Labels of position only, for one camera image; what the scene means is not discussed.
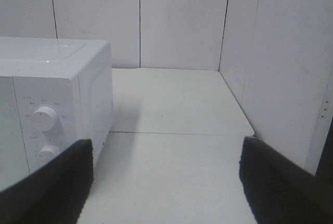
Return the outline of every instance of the white platform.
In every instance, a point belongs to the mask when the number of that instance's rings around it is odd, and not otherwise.
[[[253,129],[218,72],[113,69],[113,88],[78,224],[256,223],[238,176]]]
[[[113,69],[112,131],[252,136],[217,71]]]
[[[256,223],[241,148],[235,136],[112,133],[78,224]]]

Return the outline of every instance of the white microwave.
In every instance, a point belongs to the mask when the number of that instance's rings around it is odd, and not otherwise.
[[[0,189],[79,139],[94,165],[112,122],[106,41],[0,37]]]

